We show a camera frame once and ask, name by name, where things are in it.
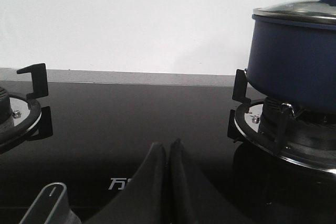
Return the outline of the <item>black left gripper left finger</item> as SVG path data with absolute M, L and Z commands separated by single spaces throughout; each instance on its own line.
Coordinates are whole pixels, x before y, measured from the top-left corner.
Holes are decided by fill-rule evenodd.
M 166 154 L 152 143 L 126 188 L 86 223 L 160 223 Z

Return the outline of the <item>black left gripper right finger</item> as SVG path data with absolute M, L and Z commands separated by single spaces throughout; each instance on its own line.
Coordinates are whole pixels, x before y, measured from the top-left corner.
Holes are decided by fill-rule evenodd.
M 181 140 L 170 148 L 176 223 L 252 223 L 211 184 Z

